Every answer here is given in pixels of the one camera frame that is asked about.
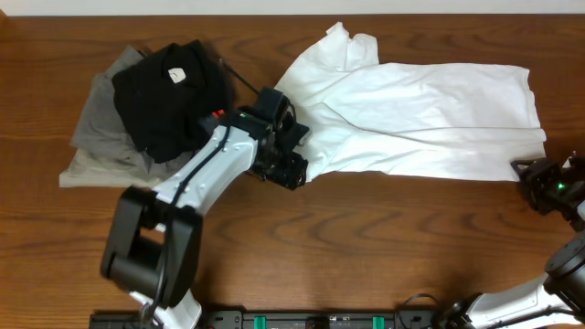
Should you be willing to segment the white t-shirt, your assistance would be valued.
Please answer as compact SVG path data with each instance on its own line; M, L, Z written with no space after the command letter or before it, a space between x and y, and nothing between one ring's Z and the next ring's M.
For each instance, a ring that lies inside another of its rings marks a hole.
M509 65L384 64L374 37L335 24L277 87L310 130L299 149L309 180L381 172L513 181L515 160L545 153L528 77Z

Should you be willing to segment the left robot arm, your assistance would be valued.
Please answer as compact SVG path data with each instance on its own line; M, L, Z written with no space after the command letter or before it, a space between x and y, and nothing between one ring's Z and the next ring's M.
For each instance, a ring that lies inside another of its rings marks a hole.
M280 122L270 123L234 111L174 175L152 189L130 186L122 193L101 275L142 305L139 325L197 326L202 307L190 288L197 274L206 213L247 171L290 190L302 186L307 162L294 150L309 133L290 112Z

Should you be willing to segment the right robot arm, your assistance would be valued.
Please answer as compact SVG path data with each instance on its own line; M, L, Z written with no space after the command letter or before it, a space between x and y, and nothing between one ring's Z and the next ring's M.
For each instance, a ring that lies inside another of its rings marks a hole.
M559 212L576 235L549 258L543 275L503 292L479 293L455 303L437 319L440 328L584 323L584 157L572 154L564 164L538 158L510 165L529 206L540 215Z

